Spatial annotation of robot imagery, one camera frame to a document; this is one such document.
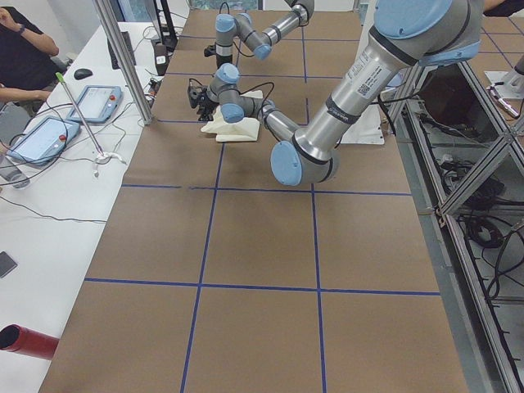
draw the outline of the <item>red cylinder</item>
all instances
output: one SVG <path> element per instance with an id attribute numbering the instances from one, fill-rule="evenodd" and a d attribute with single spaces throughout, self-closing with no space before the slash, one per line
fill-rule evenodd
<path id="1" fill-rule="evenodd" d="M 0 350 L 51 360 L 58 339 L 18 325 L 9 325 L 0 332 Z"/>

